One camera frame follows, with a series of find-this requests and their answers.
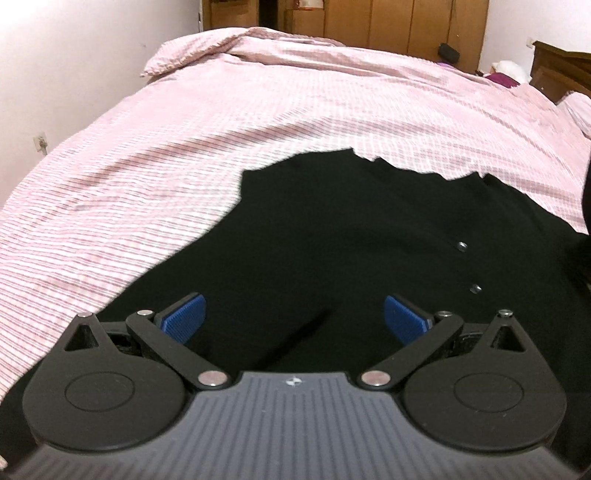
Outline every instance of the wooden headboard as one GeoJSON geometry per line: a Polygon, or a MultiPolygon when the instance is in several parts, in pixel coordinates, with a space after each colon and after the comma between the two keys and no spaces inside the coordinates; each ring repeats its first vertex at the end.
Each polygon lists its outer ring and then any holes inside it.
{"type": "Polygon", "coordinates": [[[534,46],[532,86],[554,103],[569,92],[591,98],[591,53],[565,51],[540,41],[534,46]]]}

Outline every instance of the gray ribbed plate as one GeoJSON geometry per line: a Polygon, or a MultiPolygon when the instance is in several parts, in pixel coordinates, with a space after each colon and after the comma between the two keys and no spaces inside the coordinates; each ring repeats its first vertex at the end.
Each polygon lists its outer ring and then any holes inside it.
{"type": "Polygon", "coordinates": [[[199,394],[182,420],[140,447],[81,455],[39,448],[18,480],[574,480],[545,448],[482,456],[415,429],[386,393],[341,373],[246,373],[199,394]]]}

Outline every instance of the wall socket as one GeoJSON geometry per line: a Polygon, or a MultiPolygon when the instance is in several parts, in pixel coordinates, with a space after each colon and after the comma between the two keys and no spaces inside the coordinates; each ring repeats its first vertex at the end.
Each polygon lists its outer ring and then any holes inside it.
{"type": "Polygon", "coordinates": [[[47,155],[47,137],[45,132],[41,132],[36,137],[33,137],[33,143],[38,152],[42,151],[44,155],[47,155]]]}

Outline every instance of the triangular cutout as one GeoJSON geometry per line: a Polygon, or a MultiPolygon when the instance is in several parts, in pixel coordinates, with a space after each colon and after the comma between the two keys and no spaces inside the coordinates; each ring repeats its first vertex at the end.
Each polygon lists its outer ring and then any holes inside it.
{"type": "Polygon", "coordinates": [[[66,352],[75,352],[77,350],[86,350],[88,348],[96,348],[99,342],[96,341],[92,330],[88,325],[78,325],[78,328],[70,338],[66,345],[66,352]]]}
{"type": "Polygon", "coordinates": [[[499,328],[491,347],[499,350],[510,350],[511,352],[525,352],[525,348],[521,345],[513,328],[506,325],[499,328]]]}

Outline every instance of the bedsheet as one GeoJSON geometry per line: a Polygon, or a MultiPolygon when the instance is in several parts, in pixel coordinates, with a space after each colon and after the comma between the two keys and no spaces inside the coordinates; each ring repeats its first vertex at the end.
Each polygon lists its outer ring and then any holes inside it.
{"type": "Polygon", "coordinates": [[[168,73],[55,148],[0,212],[0,398],[70,319],[203,235],[241,172],[307,151],[492,173],[578,231],[590,141],[537,90],[264,28],[164,44],[168,73]]]}

